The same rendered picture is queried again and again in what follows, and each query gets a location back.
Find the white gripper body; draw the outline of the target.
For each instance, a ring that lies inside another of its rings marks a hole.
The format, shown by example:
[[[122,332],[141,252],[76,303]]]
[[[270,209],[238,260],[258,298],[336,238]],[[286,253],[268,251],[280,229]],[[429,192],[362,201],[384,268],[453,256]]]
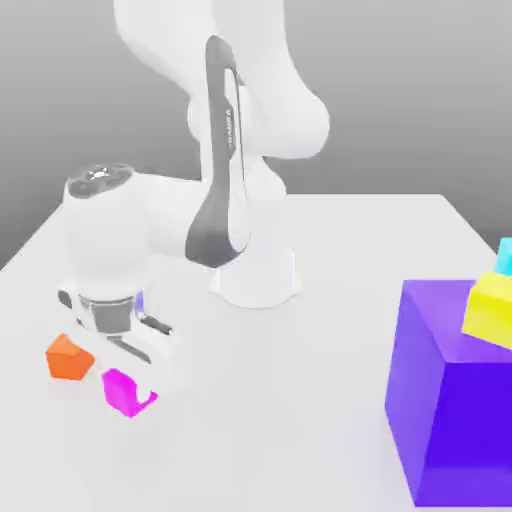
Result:
[[[124,333],[89,331],[89,348],[108,368],[120,370],[139,385],[171,385],[179,338],[144,324],[136,316],[130,320]]]

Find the small magenta cube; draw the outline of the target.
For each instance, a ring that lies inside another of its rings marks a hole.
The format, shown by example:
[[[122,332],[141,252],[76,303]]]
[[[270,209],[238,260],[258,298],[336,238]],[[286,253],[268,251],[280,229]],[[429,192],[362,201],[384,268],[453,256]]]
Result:
[[[158,399],[158,394],[151,392],[146,400],[140,401],[136,382],[115,368],[102,374],[102,383],[106,402],[128,418],[136,417]]]

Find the small orange cube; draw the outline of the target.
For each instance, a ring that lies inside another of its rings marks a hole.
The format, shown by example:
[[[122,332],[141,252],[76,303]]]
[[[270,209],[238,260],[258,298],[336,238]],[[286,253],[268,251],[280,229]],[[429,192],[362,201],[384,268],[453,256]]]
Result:
[[[59,334],[46,352],[49,373],[54,378],[82,380],[95,363],[95,357],[74,344],[67,334]]]

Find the small yellow cube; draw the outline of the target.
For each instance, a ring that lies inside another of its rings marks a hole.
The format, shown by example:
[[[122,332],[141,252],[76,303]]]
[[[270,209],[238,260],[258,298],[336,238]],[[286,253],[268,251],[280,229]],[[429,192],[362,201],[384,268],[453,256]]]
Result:
[[[462,332],[512,350],[512,277],[482,274],[468,295]]]

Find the small cyan cube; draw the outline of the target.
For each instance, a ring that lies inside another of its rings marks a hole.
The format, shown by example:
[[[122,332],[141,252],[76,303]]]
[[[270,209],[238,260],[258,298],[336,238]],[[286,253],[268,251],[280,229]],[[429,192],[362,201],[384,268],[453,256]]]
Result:
[[[512,277],[512,237],[500,239],[494,271]]]

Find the large purple box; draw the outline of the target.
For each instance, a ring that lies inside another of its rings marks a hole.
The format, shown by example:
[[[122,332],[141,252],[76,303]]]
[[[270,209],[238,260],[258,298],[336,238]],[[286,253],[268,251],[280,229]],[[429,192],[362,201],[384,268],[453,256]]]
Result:
[[[385,411],[420,507],[512,507],[512,351],[462,333],[472,285],[402,285]]]

